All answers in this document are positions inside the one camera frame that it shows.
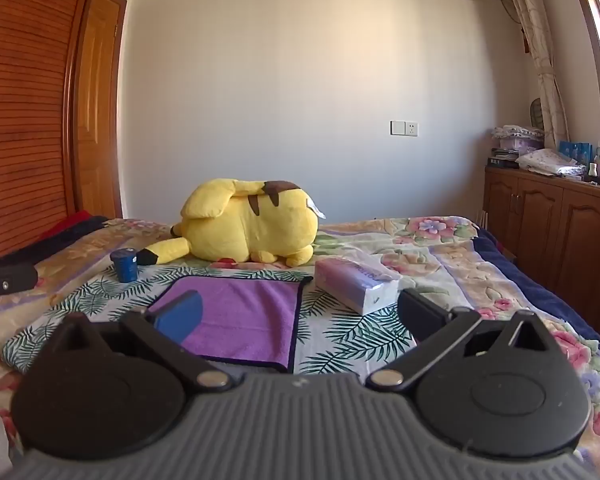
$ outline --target plush toy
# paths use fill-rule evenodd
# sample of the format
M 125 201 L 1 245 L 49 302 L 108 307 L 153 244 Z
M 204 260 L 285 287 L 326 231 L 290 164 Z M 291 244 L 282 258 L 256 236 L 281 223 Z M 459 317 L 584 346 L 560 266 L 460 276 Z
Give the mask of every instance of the plush toy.
M 138 253 L 139 265 L 168 263 L 187 254 L 203 260 L 231 258 L 236 262 L 272 264 L 279 257 L 289 267 L 307 263 L 318 216 L 324 218 L 295 184 L 243 182 L 216 178 L 199 186 L 186 201 L 176 236 Z

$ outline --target gray ribbed surface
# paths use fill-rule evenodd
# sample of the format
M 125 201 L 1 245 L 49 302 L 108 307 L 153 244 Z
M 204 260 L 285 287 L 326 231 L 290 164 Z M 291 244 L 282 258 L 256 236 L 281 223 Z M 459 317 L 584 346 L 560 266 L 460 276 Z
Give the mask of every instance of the gray ribbed surface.
M 435 440 L 407 402 L 352 375 L 251 375 L 199 397 L 160 442 L 116 460 L 73 463 L 37 451 L 8 480 L 594 478 L 573 457 L 495 464 Z

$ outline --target beige curtain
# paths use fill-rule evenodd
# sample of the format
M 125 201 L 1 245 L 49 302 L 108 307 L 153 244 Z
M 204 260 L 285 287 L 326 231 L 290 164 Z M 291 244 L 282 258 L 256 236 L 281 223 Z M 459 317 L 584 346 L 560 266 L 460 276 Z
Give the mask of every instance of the beige curtain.
M 513 0 L 513 3 L 516 6 L 520 22 L 522 22 L 538 73 L 542 118 L 546 131 L 544 145 L 548 148 L 556 148 L 561 140 L 569 140 L 569 133 L 560 91 L 555 80 L 554 47 L 544 2 L 542 0 Z

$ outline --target wooden cabinet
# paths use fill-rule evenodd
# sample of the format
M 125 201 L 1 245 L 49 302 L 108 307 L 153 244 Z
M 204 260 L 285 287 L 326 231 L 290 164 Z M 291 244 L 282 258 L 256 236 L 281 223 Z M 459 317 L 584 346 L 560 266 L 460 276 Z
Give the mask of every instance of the wooden cabinet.
M 520 270 L 600 333 L 600 187 L 487 168 L 484 209 Z
M 489 231 L 509 251 L 515 253 L 512 232 L 514 197 L 518 179 L 507 174 L 488 174 L 484 186 L 484 210 L 489 213 Z

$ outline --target plush toy tail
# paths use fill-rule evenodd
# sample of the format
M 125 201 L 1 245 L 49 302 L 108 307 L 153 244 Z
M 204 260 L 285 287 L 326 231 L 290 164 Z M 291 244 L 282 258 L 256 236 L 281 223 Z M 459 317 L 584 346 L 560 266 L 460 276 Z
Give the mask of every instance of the plush toy tail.
M 185 202 L 183 218 L 216 218 L 222 214 L 232 196 L 264 194 L 264 182 L 245 182 L 215 178 L 201 184 Z
M 151 244 L 138 252 L 138 265 L 168 264 L 189 254 L 189 242 L 184 238 L 173 238 Z

